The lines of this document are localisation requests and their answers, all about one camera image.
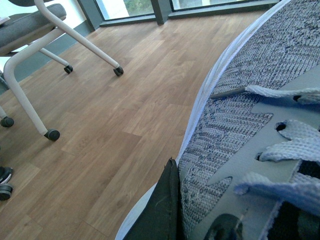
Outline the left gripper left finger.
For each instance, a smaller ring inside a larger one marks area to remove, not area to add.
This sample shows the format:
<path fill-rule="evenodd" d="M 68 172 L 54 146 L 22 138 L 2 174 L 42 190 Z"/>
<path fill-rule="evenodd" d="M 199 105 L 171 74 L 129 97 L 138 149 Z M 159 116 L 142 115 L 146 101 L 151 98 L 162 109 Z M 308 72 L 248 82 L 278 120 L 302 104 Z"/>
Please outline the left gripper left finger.
<path fill-rule="evenodd" d="M 128 240 L 176 240 L 180 178 L 170 158 L 144 210 L 126 234 Z"/>

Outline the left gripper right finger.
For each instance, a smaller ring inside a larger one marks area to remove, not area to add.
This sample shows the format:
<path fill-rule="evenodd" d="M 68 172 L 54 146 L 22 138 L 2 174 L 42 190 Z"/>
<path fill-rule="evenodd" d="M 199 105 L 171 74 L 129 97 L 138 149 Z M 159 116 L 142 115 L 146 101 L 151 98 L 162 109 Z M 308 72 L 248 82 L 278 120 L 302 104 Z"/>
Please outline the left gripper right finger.
<path fill-rule="evenodd" d="M 242 240 L 243 224 L 229 213 L 219 215 L 211 224 L 205 240 Z"/>

